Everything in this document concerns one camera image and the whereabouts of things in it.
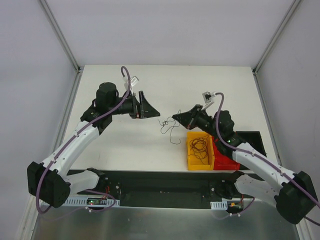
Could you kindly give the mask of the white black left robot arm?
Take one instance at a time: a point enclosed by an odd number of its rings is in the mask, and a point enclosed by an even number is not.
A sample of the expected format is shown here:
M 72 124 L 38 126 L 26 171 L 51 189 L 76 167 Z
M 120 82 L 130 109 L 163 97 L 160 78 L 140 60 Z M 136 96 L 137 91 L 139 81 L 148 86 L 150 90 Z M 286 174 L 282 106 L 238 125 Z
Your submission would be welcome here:
M 129 115 L 132 119 L 159 117 L 160 113 L 146 100 L 143 91 L 134 94 L 138 83 L 133 76 L 126 80 L 127 91 L 119 96 L 112 82 L 99 85 L 96 97 L 83 113 L 72 134 L 49 157 L 27 167 L 28 192 L 51 207 L 59 208 L 70 195 L 90 190 L 102 194 L 107 187 L 106 175 L 95 168 L 73 175 L 68 172 L 85 148 L 111 124 L 114 115 Z

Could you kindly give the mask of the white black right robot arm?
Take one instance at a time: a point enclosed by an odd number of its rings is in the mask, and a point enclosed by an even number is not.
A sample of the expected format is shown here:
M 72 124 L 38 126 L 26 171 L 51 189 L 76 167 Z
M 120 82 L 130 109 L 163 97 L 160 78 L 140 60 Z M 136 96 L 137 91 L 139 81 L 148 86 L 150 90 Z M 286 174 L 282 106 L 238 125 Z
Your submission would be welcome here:
M 216 141 L 218 151 L 254 172 L 260 179 L 239 172 L 225 184 L 230 197 L 239 194 L 262 200 L 289 223 L 298 224 L 307 214 L 320 205 L 311 177 L 304 171 L 295 173 L 272 163 L 234 131 L 229 111 L 219 110 L 214 116 L 207 114 L 197 104 L 191 110 L 174 114 L 173 119 L 188 130 L 199 128 Z

